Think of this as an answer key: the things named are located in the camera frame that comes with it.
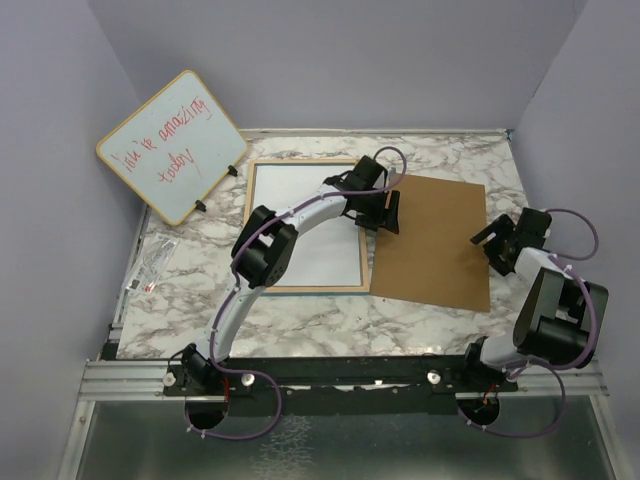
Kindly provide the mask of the brown cardboard backing board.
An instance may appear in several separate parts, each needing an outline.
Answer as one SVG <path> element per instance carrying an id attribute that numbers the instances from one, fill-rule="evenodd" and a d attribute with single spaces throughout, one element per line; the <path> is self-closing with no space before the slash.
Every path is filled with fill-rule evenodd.
<path id="1" fill-rule="evenodd" d="M 485 187 L 407 175 L 397 190 L 399 233 L 376 235 L 370 293 L 488 312 L 488 260 L 470 242 L 487 225 Z"/>

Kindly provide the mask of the plastic bag with hardware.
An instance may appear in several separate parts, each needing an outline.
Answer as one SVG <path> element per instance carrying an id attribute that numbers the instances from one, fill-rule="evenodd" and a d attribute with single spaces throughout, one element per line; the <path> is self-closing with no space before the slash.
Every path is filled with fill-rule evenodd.
<path id="1" fill-rule="evenodd" d="M 124 289 L 130 293 L 150 294 L 158 284 L 179 242 L 177 236 L 160 233 L 147 239 L 125 277 Z"/>

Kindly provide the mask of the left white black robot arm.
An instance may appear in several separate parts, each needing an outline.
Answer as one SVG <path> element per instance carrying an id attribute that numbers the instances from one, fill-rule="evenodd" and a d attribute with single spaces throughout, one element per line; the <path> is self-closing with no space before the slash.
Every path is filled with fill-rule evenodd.
<path id="1" fill-rule="evenodd" d="M 339 217 L 356 227 L 399 233 L 400 192 L 396 186 L 408 167 L 406 155 L 397 147 L 385 146 L 400 157 L 401 170 L 392 175 L 378 162 L 378 156 L 363 156 L 355 166 L 327 177 L 321 186 L 298 204 L 281 210 L 256 207 L 231 252 L 230 284 L 225 297 L 208 323 L 206 337 L 186 346 L 180 362 L 186 382 L 206 395 L 220 385 L 221 375 L 232 371 L 222 365 L 256 300 L 274 286 L 286 272 L 297 241 L 312 229 Z"/>

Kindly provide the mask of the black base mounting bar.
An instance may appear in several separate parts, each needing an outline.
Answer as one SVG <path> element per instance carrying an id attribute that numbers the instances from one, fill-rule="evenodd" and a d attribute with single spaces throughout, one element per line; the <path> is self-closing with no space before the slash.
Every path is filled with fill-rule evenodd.
<path id="1" fill-rule="evenodd" d="M 165 396 L 189 406 L 247 417 L 454 415 L 461 399 L 518 389 L 462 355 L 230 358 L 214 368 L 193 349 L 163 383 Z"/>

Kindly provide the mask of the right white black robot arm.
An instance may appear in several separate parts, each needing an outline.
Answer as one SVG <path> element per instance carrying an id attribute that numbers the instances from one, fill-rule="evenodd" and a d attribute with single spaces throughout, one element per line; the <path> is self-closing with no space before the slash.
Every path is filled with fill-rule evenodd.
<path id="1" fill-rule="evenodd" d="M 554 213 L 572 215 L 586 224 L 593 237 L 589 253 L 571 255 L 544 248 Z M 555 372 L 586 367 L 596 351 L 609 291 L 561 261 L 586 261 L 596 255 L 599 235 L 594 224 L 571 209 L 525 208 L 516 221 L 500 215 L 470 242 L 483 248 L 493 270 L 503 277 L 517 275 L 529 292 L 510 334 L 482 337 L 467 347 L 459 367 L 461 383 L 481 391 L 492 382 L 514 380 L 531 365 Z"/>

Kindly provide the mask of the small whiteboard with red writing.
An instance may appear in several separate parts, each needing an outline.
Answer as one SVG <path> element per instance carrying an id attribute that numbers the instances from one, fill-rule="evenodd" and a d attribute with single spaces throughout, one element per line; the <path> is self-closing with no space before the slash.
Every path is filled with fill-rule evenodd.
<path id="1" fill-rule="evenodd" d="M 181 72 L 96 146 L 161 219 L 181 224 L 248 150 L 199 76 Z"/>

